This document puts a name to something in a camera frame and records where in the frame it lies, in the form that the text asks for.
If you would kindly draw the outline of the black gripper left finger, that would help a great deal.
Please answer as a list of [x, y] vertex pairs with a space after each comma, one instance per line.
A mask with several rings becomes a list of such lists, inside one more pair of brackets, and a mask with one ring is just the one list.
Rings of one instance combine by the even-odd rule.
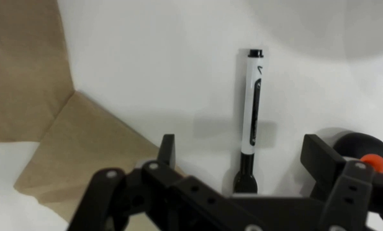
[[161, 231], [262, 231], [258, 218], [174, 164], [175, 136], [165, 135], [157, 158], [129, 175], [98, 171], [67, 231], [125, 231], [136, 214]]

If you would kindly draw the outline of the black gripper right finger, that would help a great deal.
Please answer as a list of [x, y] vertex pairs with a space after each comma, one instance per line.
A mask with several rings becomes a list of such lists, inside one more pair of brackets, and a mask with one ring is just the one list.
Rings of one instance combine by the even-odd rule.
[[301, 163], [316, 180], [312, 198], [323, 201], [318, 231], [370, 231], [371, 212], [383, 219], [383, 173], [314, 133], [304, 137]]

